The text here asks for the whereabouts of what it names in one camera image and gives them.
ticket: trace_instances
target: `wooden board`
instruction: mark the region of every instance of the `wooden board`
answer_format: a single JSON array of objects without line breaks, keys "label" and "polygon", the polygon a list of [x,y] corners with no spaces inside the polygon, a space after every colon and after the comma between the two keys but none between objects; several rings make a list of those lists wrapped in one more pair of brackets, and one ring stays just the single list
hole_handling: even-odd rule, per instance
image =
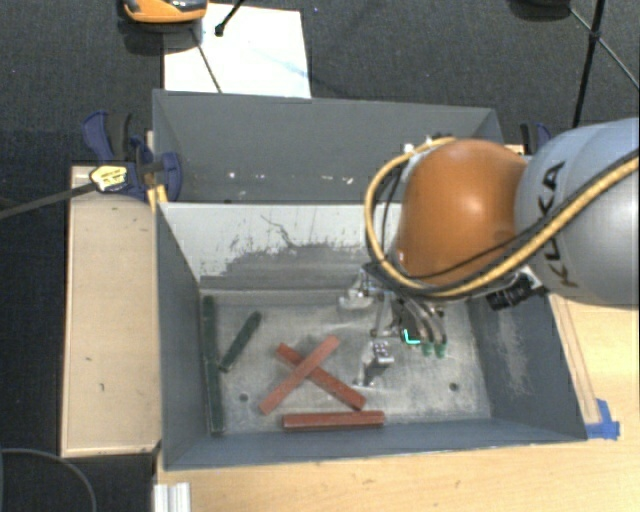
[{"label": "wooden board", "polygon": [[[73,185],[91,167],[73,169]],[[71,202],[61,454],[151,451],[160,439],[148,205],[97,192]]]}]

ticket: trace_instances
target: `blue tape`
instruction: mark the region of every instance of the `blue tape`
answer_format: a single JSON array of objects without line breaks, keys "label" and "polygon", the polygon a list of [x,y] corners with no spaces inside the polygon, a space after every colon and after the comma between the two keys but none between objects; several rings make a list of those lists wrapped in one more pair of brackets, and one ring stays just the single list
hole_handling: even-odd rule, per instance
[{"label": "blue tape", "polygon": [[600,409],[600,423],[591,423],[585,425],[587,436],[589,439],[611,439],[617,441],[620,437],[620,422],[611,419],[609,406],[605,400],[596,399],[598,409]]}]

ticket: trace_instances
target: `yellow cable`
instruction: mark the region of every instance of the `yellow cable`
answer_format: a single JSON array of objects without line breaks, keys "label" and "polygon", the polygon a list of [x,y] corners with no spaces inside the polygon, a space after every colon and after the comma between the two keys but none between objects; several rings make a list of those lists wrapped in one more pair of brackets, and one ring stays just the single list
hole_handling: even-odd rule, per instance
[{"label": "yellow cable", "polygon": [[[415,279],[409,279],[403,276],[398,270],[386,260],[384,252],[378,242],[378,239],[373,229],[373,203],[375,197],[375,191],[380,185],[381,181],[391,172],[393,168],[409,160],[414,154],[425,152],[433,147],[447,144],[453,141],[452,137],[443,139],[437,139],[432,143],[426,143],[417,147],[413,152],[405,153],[399,157],[394,158],[386,165],[384,165],[371,181],[369,188],[365,194],[364,210],[365,210],[365,230],[366,236],[369,240],[371,249],[378,260],[378,263],[382,268],[397,282],[404,286],[408,286],[414,289],[428,290],[429,286],[425,285],[422,281]],[[534,235],[525,245],[513,253],[510,257],[505,259],[501,264],[491,269],[486,274],[478,276],[469,283],[460,285],[450,290],[432,292],[433,297],[446,298],[455,295],[468,293],[476,290],[482,286],[489,284],[491,281],[502,277],[507,272],[520,266],[527,258],[533,255],[538,249],[540,249],[545,243],[553,238],[564,226],[566,226],[576,215],[578,215],[584,208],[586,208],[596,197],[601,193],[629,176],[632,172],[638,170],[638,157],[620,165],[609,174],[604,176],[601,180],[594,183],[591,187],[580,194],[573,202],[566,207],[560,214],[549,222],[539,233]]]},{"label": "yellow cable", "polygon": [[525,245],[513,253],[509,258],[505,259],[501,264],[491,269],[484,275],[478,276],[474,280],[451,290],[434,293],[437,297],[449,297],[467,293],[482,286],[489,284],[491,281],[502,277],[507,272],[514,270],[522,265],[526,259],[531,257],[538,249],[553,238],[562,228],[564,228],[574,217],[600,194],[614,186],[619,181],[629,176],[632,172],[638,170],[638,157],[629,160],[627,163],[617,167],[601,180],[594,183],[591,187],[580,194],[571,202],[560,214],[549,222],[540,232],[531,238]]},{"label": "yellow cable", "polygon": [[424,285],[421,282],[412,281],[410,279],[405,278],[402,274],[400,274],[394,267],[385,259],[384,251],[378,242],[378,237],[376,236],[374,227],[373,227],[373,206],[374,206],[374,198],[375,192],[380,186],[382,180],[398,165],[405,163],[411,157],[424,153],[432,148],[442,146],[449,142],[453,142],[455,140],[454,137],[443,137],[441,139],[436,139],[434,141],[426,142],[421,146],[416,147],[413,151],[409,151],[404,155],[397,156],[393,160],[387,162],[373,177],[369,187],[367,188],[367,192],[364,198],[364,224],[367,239],[369,240],[369,244],[375,257],[377,258],[382,268],[384,268],[391,277],[393,277],[396,281],[404,284],[405,286],[410,286],[411,288],[423,288]]}]

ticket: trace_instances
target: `wooden table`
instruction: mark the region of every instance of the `wooden table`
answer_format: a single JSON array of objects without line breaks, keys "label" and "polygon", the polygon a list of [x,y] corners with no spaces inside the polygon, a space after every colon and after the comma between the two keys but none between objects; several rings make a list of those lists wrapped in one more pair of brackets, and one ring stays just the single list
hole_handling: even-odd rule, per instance
[{"label": "wooden table", "polygon": [[[75,174],[81,184],[86,169]],[[128,198],[91,194],[72,202],[63,456],[148,452],[160,438],[151,228],[148,207]],[[621,422],[617,442],[159,469],[157,481],[189,482],[194,512],[640,510],[638,313],[559,299],[554,308],[583,413],[596,414],[592,387]]]}]

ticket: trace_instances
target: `black carpet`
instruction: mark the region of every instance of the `black carpet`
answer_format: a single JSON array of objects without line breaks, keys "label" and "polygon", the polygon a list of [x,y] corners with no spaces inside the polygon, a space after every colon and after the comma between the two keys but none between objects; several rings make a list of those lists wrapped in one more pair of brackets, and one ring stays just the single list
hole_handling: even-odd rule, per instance
[{"label": "black carpet", "polygon": [[[68,186],[94,110],[151,127],[161,39],[122,20],[117,0],[0,6],[0,197],[29,201]],[[540,121],[570,128],[587,48],[573,17],[522,16],[494,0],[264,0],[301,10],[313,96],[493,107],[505,139]],[[587,20],[595,0],[572,5]],[[603,34],[638,76],[640,3],[609,1]],[[233,29],[233,21],[227,30]],[[638,115],[638,93],[601,49],[583,124]],[[0,222],[0,445],[57,452],[65,301],[66,205]],[[148,510],[151,459],[81,461],[102,511]],[[89,510],[63,469],[5,461],[8,511]]]}]

